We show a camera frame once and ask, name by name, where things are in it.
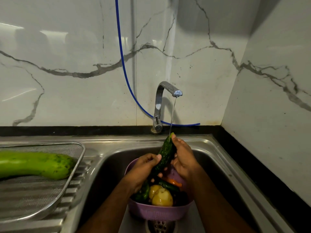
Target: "plastic bowl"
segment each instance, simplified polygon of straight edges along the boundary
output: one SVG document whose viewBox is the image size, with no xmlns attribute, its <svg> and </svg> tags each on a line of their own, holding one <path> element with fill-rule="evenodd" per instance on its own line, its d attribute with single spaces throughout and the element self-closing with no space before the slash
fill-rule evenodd
<svg viewBox="0 0 311 233">
<path fill-rule="evenodd" d="M 127 174 L 133 168 L 137 160 L 138 158 L 133 160 L 128 165 L 125 174 Z M 174 168 L 170 168 L 168 171 L 166 171 L 165 176 L 175 179 L 179 183 L 182 183 L 183 188 L 187 189 L 186 182 L 179 176 Z M 140 204 L 130 199 L 128 202 L 128 207 L 130 212 L 139 218 L 146 220 L 176 221 L 181 219 L 188 212 L 192 203 L 193 200 L 190 200 L 190 203 L 184 206 L 160 207 L 148 204 Z"/>
</svg>

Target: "chrome faucet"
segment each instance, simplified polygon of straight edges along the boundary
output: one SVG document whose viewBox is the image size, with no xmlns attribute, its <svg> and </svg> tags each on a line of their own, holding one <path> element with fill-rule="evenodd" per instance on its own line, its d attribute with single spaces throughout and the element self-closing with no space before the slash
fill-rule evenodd
<svg viewBox="0 0 311 233">
<path fill-rule="evenodd" d="M 151 132 L 153 134 L 160 133 L 163 128 L 160 117 L 161 117 L 162 96 L 163 96 L 164 89 L 168 90 L 169 93 L 171 93 L 173 97 L 179 97 L 183 95 L 181 90 L 177 89 L 169 82 L 163 81 L 158 85 L 158 89 L 156 90 L 156 95 L 155 95 L 155 113 L 152 119 L 153 126 L 151 129 Z"/>
</svg>

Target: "wall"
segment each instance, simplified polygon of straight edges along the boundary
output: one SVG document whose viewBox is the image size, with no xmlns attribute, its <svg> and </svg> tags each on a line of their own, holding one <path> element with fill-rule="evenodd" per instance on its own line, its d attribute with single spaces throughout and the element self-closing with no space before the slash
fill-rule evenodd
<svg viewBox="0 0 311 233">
<path fill-rule="evenodd" d="M 221 123 L 259 0 L 119 0 L 130 85 L 184 95 L 175 122 Z M 126 86 L 114 0 L 1 0 L 0 126 L 151 125 Z M 170 121 L 172 97 L 164 94 Z"/>
<path fill-rule="evenodd" d="M 222 122 L 309 205 L 310 8 L 311 0 L 262 0 Z"/>
</svg>

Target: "blue hose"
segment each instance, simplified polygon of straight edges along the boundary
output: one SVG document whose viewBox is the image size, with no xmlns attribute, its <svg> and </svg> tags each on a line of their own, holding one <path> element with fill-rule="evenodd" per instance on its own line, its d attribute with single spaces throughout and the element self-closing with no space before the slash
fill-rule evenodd
<svg viewBox="0 0 311 233">
<path fill-rule="evenodd" d="M 121 30 L 120 30 L 120 19 L 119 19 L 119 5 L 118 5 L 118 0 L 115 0 L 116 2 L 116 14 L 117 14 L 117 25 L 118 25 L 118 35 L 119 35 L 119 45 L 120 45 L 120 53 L 121 53 L 121 61 L 122 61 L 122 67 L 123 67 L 123 72 L 124 72 L 124 76 L 125 76 L 125 80 L 126 80 L 126 84 L 128 86 L 128 89 L 130 90 L 130 93 L 133 97 L 133 99 L 135 100 L 135 102 L 137 103 L 137 105 L 139 106 L 139 108 L 144 111 L 145 114 L 147 114 L 149 117 L 153 118 L 153 116 L 151 114 L 149 114 L 137 101 L 131 87 L 130 84 L 128 82 L 127 79 L 127 74 L 126 74 L 126 70 L 125 70 L 125 64 L 124 64 L 124 58 L 123 58 L 123 50 L 122 50 L 122 41 L 121 41 Z M 168 124 L 170 125 L 171 123 L 167 123 L 161 120 L 162 123 L 164 124 Z M 180 126 L 180 127 L 189 127 L 189 126 L 196 126 L 196 125 L 200 125 L 200 123 L 196 123 L 196 124 L 187 124 L 187 125 L 181 125 L 181 124 L 172 124 L 173 126 Z"/>
</svg>

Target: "hand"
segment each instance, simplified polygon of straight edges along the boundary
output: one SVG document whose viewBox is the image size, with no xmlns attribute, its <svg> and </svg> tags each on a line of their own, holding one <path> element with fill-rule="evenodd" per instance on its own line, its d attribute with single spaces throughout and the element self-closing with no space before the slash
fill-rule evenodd
<svg viewBox="0 0 311 233">
<path fill-rule="evenodd" d="M 134 167 L 124 176 L 123 179 L 127 181 L 134 193 L 140 190 L 151 169 L 160 162 L 161 158 L 160 154 L 145 154 L 138 158 Z"/>
<path fill-rule="evenodd" d="M 191 172 L 199 167 L 199 163 L 196 161 L 190 146 L 183 140 L 172 135 L 172 142 L 177 148 L 175 159 L 171 161 L 178 174 L 185 179 L 189 180 Z"/>
</svg>

